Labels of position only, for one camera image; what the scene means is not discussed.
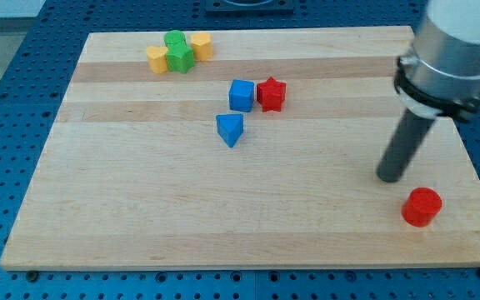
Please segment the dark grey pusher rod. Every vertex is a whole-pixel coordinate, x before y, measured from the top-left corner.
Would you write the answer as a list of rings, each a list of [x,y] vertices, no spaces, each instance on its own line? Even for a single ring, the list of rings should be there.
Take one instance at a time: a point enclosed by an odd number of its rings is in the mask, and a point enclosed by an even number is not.
[[[377,165],[377,176],[386,183],[399,181],[434,123],[406,109]]]

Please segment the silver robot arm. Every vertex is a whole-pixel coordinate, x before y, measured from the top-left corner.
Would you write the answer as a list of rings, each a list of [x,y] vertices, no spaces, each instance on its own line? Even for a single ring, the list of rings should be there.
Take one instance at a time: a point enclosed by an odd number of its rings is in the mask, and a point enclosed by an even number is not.
[[[430,0],[393,86],[405,111],[377,165],[387,183],[402,177],[437,118],[467,123],[480,112],[480,0]]]

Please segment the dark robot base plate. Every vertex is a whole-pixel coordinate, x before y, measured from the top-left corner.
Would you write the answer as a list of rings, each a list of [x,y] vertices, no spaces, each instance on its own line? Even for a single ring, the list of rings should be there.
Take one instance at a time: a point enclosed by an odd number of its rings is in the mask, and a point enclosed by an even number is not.
[[[295,0],[204,0],[207,13],[288,13]]]

